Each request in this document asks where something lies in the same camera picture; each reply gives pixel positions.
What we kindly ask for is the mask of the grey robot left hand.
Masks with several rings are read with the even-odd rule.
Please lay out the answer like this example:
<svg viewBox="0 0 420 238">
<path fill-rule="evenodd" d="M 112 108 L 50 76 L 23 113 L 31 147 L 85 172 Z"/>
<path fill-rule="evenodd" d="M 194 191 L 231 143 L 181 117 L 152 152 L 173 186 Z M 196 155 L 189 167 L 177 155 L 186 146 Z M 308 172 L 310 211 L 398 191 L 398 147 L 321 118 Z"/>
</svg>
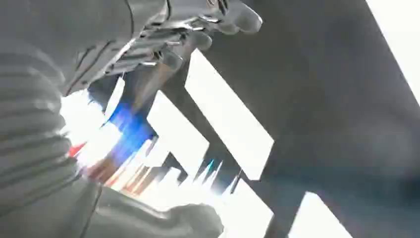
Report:
<svg viewBox="0 0 420 238">
<path fill-rule="evenodd" d="M 160 212 L 83 173 L 61 133 L 61 100 L 153 62 L 145 101 L 210 32 L 258 32 L 240 0 L 3 0 L 0 3 L 0 235 L 218 238 L 207 204 Z"/>
</svg>

